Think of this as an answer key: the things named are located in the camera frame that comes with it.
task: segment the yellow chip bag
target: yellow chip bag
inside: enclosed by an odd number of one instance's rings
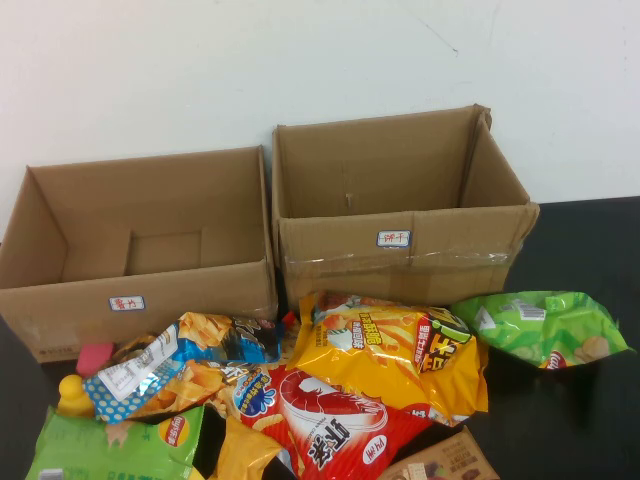
[[[448,310],[320,292],[287,368],[445,424],[487,411],[487,349]]]
[[[278,442],[228,417],[218,464],[209,480],[260,480],[269,462],[280,455],[287,463],[288,454]]]

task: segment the white label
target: white label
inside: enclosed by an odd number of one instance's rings
[[[133,297],[111,297],[109,305],[114,312],[126,312],[129,310],[144,310],[144,298],[140,295]]]
[[[98,372],[111,395],[121,402],[145,381],[158,365],[178,349],[176,326],[171,325],[136,358]]]
[[[411,230],[382,230],[378,232],[379,247],[406,248],[409,246]]]
[[[387,448],[387,437],[384,435],[373,437],[362,451],[362,461],[365,465],[373,463],[376,458],[382,455],[385,448]]]
[[[62,468],[40,470],[38,480],[64,480],[64,470]]]
[[[481,306],[480,310],[478,310],[474,323],[476,324],[478,330],[496,328],[496,322],[493,321],[493,317],[483,306]]]
[[[514,300],[513,304],[518,309],[520,313],[520,320],[535,320],[538,322],[544,321],[547,311],[534,307],[533,305],[529,305],[528,303],[524,303],[521,300]]]
[[[410,463],[407,465],[405,478],[408,480],[429,480],[424,469],[424,463]]]

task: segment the snack bag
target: snack bag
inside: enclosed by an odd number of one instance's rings
[[[431,425],[300,370],[269,368],[238,380],[223,396],[226,413],[284,446],[298,478],[377,478],[400,447]]]
[[[84,389],[97,414],[108,423],[118,423],[184,372],[189,360],[268,363],[279,356],[273,322],[185,313],[137,356],[85,380]]]
[[[445,424],[487,411],[487,352],[447,310],[321,292],[300,314],[288,368]]]
[[[261,480],[264,469],[275,457],[283,455],[290,464],[289,453],[262,433],[227,418],[226,435],[216,470],[209,480]]]
[[[27,480],[201,479],[191,464],[202,416],[196,408],[159,425],[106,425],[49,411]]]
[[[589,363],[629,348],[609,312],[584,293],[489,295],[451,310],[489,345],[538,368]]]
[[[471,432],[460,433],[391,465],[378,480],[500,480]]]
[[[223,418],[233,417],[278,442],[288,452],[279,458],[299,478],[376,478],[398,448],[431,425],[430,420],[423,410],[416,410],[419,416],[414,417],[340,393],[301,371],[287,371],[300,325],[292,316],[285,322],[289,328],[278,362],[224,366],[189,362],[137,414],[203,403]],[[198,393],[189,398],[189,392]],[[207,397],[206,392],[213,393]]]

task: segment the blue snack bag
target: blue snack bag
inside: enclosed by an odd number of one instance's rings
[[[185,313],[136,358],[101,370],[84,389],[107,423],[130,417],[182,372],[187,361],[273,363],[280,336],[269,320]]]

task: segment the brown snack box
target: brown snack box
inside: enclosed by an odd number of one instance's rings
[[[387,468],[378,480],[500,480],[465,426],[432,447]]]
[[[448,305],[502,290],[530,202],[474,105],[273,134],[273,241],[289,305],[318,290]]]
[[[187,311],[270,318],[262,148],[28,168],[0,247],[0,314],[40,362]]]

